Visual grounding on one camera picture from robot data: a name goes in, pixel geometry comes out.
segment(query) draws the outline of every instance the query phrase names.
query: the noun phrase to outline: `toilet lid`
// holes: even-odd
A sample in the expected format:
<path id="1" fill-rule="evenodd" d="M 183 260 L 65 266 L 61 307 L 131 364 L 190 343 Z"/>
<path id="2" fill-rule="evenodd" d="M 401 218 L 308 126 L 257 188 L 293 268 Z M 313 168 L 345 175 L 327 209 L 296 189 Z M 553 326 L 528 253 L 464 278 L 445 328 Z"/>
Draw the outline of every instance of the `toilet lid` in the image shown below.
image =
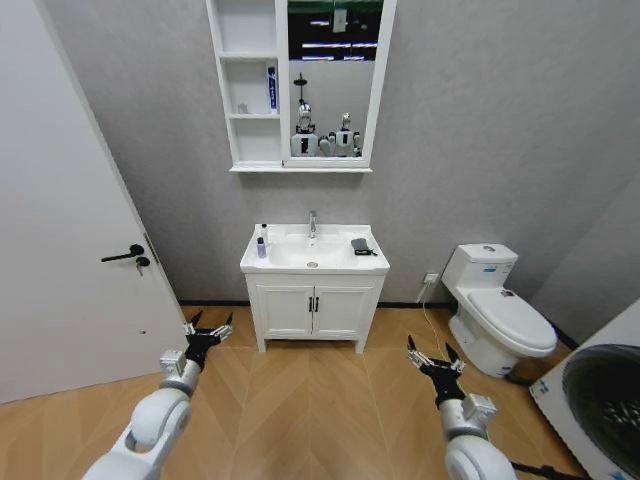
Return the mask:
<path id="1" fill-rule="evenodd" d="M 548 349 L 556 332 L 547 320 L 515 293 L 504 289 L 475 290 L 469 300 L 496 330 L 517 343 Z"/>

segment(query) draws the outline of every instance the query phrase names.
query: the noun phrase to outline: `white door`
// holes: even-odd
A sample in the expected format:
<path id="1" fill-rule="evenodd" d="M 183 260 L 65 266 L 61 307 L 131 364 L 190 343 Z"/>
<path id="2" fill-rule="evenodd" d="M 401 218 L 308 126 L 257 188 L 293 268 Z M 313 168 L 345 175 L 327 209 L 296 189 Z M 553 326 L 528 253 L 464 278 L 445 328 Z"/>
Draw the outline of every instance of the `white door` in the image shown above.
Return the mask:
<path id="1" fill-rule="evenodd" d="M 183 317 L 39 3 L 3 2 L 0 65 L 0 402 L 158 371 Z M 143 276 L 100 262 L 132 244 Z"/>
<path id="2" fill-rule="evenodd" d="M 313 334 L 356 336 L 371 307 L 373 287 L 316 286 Z"/>
<path id="3" fill-rule="evenodd" d="M 256 285 L 265 336 L 311 334 L 313 286 Z"/>

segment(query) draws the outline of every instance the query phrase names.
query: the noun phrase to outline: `wooden floor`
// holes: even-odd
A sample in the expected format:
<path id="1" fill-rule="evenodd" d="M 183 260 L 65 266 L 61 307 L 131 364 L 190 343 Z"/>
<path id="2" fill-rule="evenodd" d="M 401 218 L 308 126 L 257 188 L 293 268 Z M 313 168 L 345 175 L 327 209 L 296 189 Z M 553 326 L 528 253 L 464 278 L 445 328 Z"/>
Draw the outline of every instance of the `wooden floor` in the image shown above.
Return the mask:
<path id="1" fill-rule="evenodd" d="M 188 317 L 198 309 L 184 310 Z M 408 333 L 419 349 L 437 355 L 421 310 L 378 310 L 364 355 L 348 342 L 270 342 L 258 353 L 248 308 L 205 308 L 203 325 L 222 323 L 230 310 L 233 336 L 209 353 L 192 421 L 162 478 L 446 480 L 433 387 L 404 356 Z M 428 315 L 441 339 L 455 345 L 446 328 L 450 312 Z M 565 354 L 559 347 L 525 370 L 542 373 Z M 0 406 L 1 478 L 81 477 L 158 379 Z M 498 406 L 491 438 L 512 461 L 583 474 L 526 389 L 471 365 L 461 384 Z"/>

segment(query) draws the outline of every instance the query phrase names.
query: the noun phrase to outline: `washing machine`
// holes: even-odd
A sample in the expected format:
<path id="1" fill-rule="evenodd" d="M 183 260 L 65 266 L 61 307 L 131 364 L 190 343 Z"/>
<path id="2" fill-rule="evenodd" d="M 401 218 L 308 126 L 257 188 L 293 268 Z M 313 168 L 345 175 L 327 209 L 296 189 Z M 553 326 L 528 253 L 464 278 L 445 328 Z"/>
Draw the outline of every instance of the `washing machine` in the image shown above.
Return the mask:
<path id="1" fill-rule="evenodd" d="M 640 300 L 530 391 L 593 480 L 640 479 Z"/>

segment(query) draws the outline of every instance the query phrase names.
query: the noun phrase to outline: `door handle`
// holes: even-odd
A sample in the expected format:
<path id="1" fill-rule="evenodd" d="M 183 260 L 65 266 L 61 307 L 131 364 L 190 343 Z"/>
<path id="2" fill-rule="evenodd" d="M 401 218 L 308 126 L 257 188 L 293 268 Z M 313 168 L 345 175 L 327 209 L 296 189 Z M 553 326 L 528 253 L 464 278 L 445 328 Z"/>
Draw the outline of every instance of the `door handle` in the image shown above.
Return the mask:
<path id="1" fill-rule="evenodd" d="M 142 245 L 138 245 L 134 243 L 129 247 L 129 253 L 125 253 L 123 255 L 115 255 L 113 257 L 104 257 L 100 259 L 101 262 L 112 262 L 114 260 L 122 260 L 124 258 L 133 258 L 138 255 L 142 255 L 144 253 L 144 247 Z"/>

